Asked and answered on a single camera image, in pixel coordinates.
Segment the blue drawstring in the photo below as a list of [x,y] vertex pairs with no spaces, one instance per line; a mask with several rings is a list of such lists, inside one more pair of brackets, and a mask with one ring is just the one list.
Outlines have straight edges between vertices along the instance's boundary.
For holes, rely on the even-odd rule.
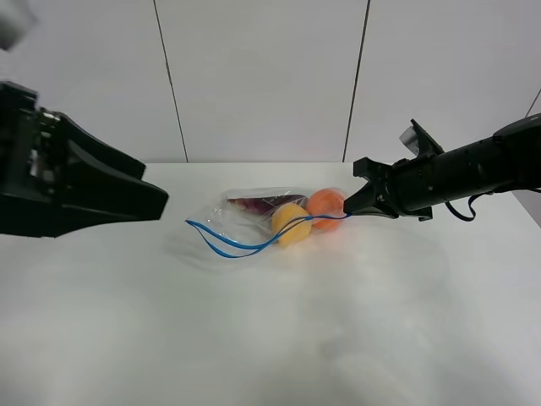
[[[346,214],[343,217],[333,217],[333,216],[327,216],[327,215],[296,217],[296,218],[293,218],[291,221],[289,221],[284,227],[282,227],[281,230],[274,235],[274,237],[272,237],[268,241],[264,242],[263,244],[255,244],[255,245],[240,244],[237,241],[233,241],[231,239],[228,239],[228,238],[226,238],[226,237],[224,237],[224,236],[222,236],[222,235],[220,235],[218,233],[215,233],[210,228],[206,227],[206,225],[201,224],[200,222],[195,222],[193,220],[186,220],[186,223],[189,224],[190,226],[192,226],[193,228],[195,228],[197,230],[197,232],[201,235],[201,237],[205,240],[207,245],[214,252],[216,252],[218,255],[221,255],[221,256],[223,256],[225,258],[244,258],[245,256],[251,256],[251,255],[258,254],[259,252],[264,250],[269,245],[274,244],[282,235],[289,232],[292,228],[295,228],[297,225],[299,225],[302,222],[308,222],[308,221],[314,220],[316,218],[324,218],[324,219],[328,219],[328,220],[343,220],[343,219],[348,218],[350,216],[351,216],[351,214]],[[231,254],[228,254],[227,252],[224,252],[224,251],[220,250],[218,247],[216,247],[215,245],[213,245],[213,243],[211,243],[208,240],[208,238],[206,238],[206,236],[203,234],[203,231],[210,234],[212,237],[214,237],[216,239],[219,239],[222,243],[230,245],[230,246],[232,246],[234,248],[239,248],[241,250],[254,250],[254,252],[251,252],[251,253],[246,254],[246,255],[231,255]]]

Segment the white table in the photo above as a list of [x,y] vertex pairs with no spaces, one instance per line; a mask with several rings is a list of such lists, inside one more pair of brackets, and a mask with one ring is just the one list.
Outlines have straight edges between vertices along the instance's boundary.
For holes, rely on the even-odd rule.
[[351,193],[351,164],[146,179],[171,195],[160,222],[0,239],[0,404],[539,405],[541,230],[511,194],[473,223],[353,218],[232,261],[184,218],[225,189]]

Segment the black cable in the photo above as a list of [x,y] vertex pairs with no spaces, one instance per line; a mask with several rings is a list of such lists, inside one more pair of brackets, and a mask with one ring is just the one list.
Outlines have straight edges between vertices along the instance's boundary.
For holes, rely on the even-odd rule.
[[491,192],[489,193],[481,193],[479,195],[473,195],[472,197],[470,197],[468,200],[467,200],[467,206],[469,207],[470,209],[470,212],[472,213],[472,216],[471,217],[467,217],[467,216],[464,216],[463,214],[459,213],[453,206],[450,202],[446,202],[445,203],[445,206],[449,209],[449,211],[457,218],[460,218],[461,220],[463,220],[464,222],[472,222],[473,220],[475,220],[475,217],[477,216],[477,213],[475,212],[475,210],[473,209],[472,207],[472,203],[477,200],[479,197],[483,196],[483,195],[492,195]]

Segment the orange fruit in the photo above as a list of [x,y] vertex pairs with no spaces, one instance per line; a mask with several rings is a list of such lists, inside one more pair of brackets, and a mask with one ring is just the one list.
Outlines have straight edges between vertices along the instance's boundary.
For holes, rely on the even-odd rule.
[[[308,199],[306,210],[312,216],[342,217],[344,216],[344,194],[338,189],[319,190]],[[341,224],[342,220],[314,219],[314,227],[320,230],[334,230]]]
[[[301,206],[296,205],[295,203],[287,203],[283,206],[278,207],[278,210],[272,215],[272,232],[274,234],[282,231],[283,227],[288,224],[293,218],[297,217],[306,217],[309,216],[308,212],[305,211]],[[312,230],[312,224],[310,221],[301,222],[287,233],[282,235],[278,239],[278,244],[281,247],[287,247],[289,244],[296,243],[303,239],[306,239],[310,231]]]

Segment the clear plastic bag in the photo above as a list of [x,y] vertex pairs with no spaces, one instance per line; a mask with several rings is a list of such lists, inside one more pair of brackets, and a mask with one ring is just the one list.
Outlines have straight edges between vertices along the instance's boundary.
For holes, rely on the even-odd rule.
[[272,245],[286,248],[314,231],[338,228],[349,217],[343,202],[339,189],[229,190],[186,222],[218,255],[240,258]]

